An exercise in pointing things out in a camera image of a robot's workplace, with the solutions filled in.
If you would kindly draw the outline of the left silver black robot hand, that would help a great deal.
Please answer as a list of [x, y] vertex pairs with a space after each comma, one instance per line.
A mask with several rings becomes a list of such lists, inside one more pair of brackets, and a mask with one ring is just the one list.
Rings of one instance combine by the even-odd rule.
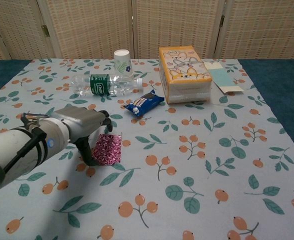
[[87, 166], [97, 166], [98, 161], [92, 157], [89, 136], [101, 126], [106, 126], [108, 132], [113, 131], [112, 121], [106, 110], [91, 110], [85, 107], [70, 106], [56, 110], [50, 114], [51, 118], [62, 122], [69, 132], [69, 142], [74, 144], [83, 162]]

